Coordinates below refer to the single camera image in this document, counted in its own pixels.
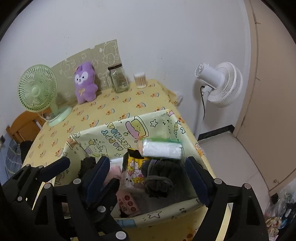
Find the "glass jar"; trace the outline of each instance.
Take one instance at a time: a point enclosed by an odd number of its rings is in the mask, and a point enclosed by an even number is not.
[[[108,67],[109,75],[112,80],[113,89],[116,93],[124,92],[128,89],[128,81],[122,64]]]

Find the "purple plush toy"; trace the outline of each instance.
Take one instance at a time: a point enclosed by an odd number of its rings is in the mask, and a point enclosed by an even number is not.
[[[94,101],[98,86],[94,83],[95,71],[91,62],[80,65],[75,72],[75,94],[78,104]]]

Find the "door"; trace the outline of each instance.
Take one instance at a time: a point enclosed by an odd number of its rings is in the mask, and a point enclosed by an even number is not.
[[[273,194],[296,169],[296,44],[261,0],[250,2],[258,33],[258,65],[237,138]]]

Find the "yellow tablecloth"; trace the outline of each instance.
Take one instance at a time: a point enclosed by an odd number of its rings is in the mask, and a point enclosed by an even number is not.
[[[39,165],[47,166],[56,161],[61,156],[66,140],[71,133],[131,116],[171,109],[180,120],[207,169],[215,177],[208,160],[179,114],[176,104],[174,94],[157,80],[149,80],[148,86],[144,89],[137,89],[135,83],[131,83],[129,90],[123,93],[118,94],[111,89],[102,91],[95,101],[76,105],[73,112],[60,124],[49,127],[46,123],[36,137],[23,165],[30,163],[34,167]],[[152,227],[127,229],[127,232],[132,241],[191,241],[202,222],[206,210],[207,208],[203,206],[170,222]],[[229,218],[230,210],[227,208],[217,240],[224,239]]]

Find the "chair backrest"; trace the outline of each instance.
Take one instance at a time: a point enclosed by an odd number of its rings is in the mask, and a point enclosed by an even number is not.
[[[18,143],[33,141],[40,131],[36,122],[43,126],[45,120],[37,113],[25,111],[15,119],[11,127],[7,126],[6,131]]]

